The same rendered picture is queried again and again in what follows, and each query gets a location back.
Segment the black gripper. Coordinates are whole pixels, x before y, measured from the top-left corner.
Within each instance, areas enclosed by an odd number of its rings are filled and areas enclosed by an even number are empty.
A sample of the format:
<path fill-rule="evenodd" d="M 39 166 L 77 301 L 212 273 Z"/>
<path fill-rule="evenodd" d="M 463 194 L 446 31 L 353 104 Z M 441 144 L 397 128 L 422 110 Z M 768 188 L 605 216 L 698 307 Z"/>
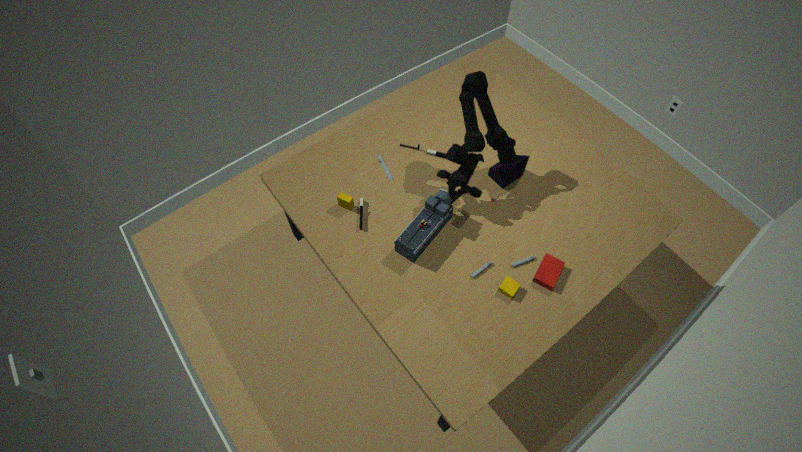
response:
<path fill-rule="evenodd" d="M 470 178 L 471 178 L 471 177 L 472 177 L 472 175 L 473 175 L 473 170 L 471 170 L 471 169 L 469 169 L 469 168 L 467 168 L 467 167 L 463 166 L 462 164 L 461 164 L 461 166 L 460 166 L 458 169 L 460 170 L 460 173 L 461 173 L 461 174 L 463 174 L 463 175 L 465 175 L 465 174 L 468 174 L 468 178 L 469 178 L 469 179 L 468 179 L 468 183 L 469 183 L 469 180 L 470 180 Z M 449 180 L 450 174 L 451 174 L 451 173 L 450 173 L 450 172 L 448 172 L 448 171 L 446 171 L 446 170 L 439 170 L 439 171 L 438 171 L 438 173 L 437 173 L 437 176 L 438 176 L 438 177 L 440 177 L 440 178 L 442 178 L 442 179 L 446 178 L 446 179 L 448 179 L 448 180 Z M 449 183 L 449 182 L 447 182 L 447 184 L 448 184 L 448 186 L 449 186 L 449 194 L 450 194 L 450 196 L 451 196 L 451 195 L 452 195 L 452 193 L 455 191 L 455 189 L 456 189 L 456 186 L 454 186 L 453 184 L 451 184 L 451 183 Z M 452 203 L 454 203 L 454 202 L 455 202 L 455 201 L 456 201 L 456 200 L 457 200 L 457 199 L 458 199 L 458 198 L 459 198 L 461 195 L 463 195 L 464 193 L 469 193 L 470 195 L 472 195 L 472 196 L 474 196 L 474 197 L 476 197 L 476 198 L 479 198 L 479 197 L 480 197 L 480 195 L 481 195 L 481 193 L 482 193 L 482 192 L 481 192 L 481 190 L 479 190 L 479 189 L 478 189 L 477 187 L 475 187 L 475 186 L 474 186 L 474 187 L 470 187 L 469 185 L 465 185 L 465 186 L 462 186 L 462 185 L 460 185 L 460 186 L 461 186 L 461 189 L 458 189 L 458 192 L 457 192 L 457 194 L 455 195 L 455 197 L 453 198 L 453 200 L 452 200 Z M 469 191 L 469 192 L 468 192 L 468 191 Z"/>

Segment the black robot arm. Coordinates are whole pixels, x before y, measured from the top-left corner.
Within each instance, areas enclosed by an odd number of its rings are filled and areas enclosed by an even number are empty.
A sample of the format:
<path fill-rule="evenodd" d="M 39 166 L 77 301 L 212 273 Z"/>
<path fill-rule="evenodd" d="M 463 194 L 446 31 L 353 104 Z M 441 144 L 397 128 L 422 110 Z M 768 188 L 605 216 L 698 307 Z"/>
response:
<path fill-rule="evenodd" d="M 474 103 L 474 98 L 476 97 L 488 128 L 487 134 L 485 134 L 487 144 L 497 150 L 500 164 L 509 165 L 519 159 L 514 150 L 516 143 L 515 140 L 507 136 L 505 130 L 498 124 L 487 94 L 487 77 L 482 71 L 467 74 L 465 77 L 462 92 L 459 95 L 466 129 L 464 144 L 461 147 L 458 144 L 453 144 L 453 147 L 447 152 L 447 159 L 462 164 L 473 171 L 479 161 L 484 162 L 481 154 L 468 154 L 468 152 L 481 152 L 485 147 L 485 140 L 477 122 Z M 460 185 L 467 185 L 468 179 L 468 174 L 463 175 L 458 169 L 450 174 L 448 182 L 459 187 Z"/>

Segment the red rectangular block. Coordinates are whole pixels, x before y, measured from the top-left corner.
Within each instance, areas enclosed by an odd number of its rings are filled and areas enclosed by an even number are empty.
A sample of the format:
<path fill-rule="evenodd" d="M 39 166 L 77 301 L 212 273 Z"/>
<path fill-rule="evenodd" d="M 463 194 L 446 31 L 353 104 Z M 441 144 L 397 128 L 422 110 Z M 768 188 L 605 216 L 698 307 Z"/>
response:
<path fill-rule="evenodd" d="M 564 265 L 565 262 L 546 253 L 538 267 L 538 271 L 533 281 L 536 284 L 548 290 L 552 290 L 560 276 L 560 273 Z"/>

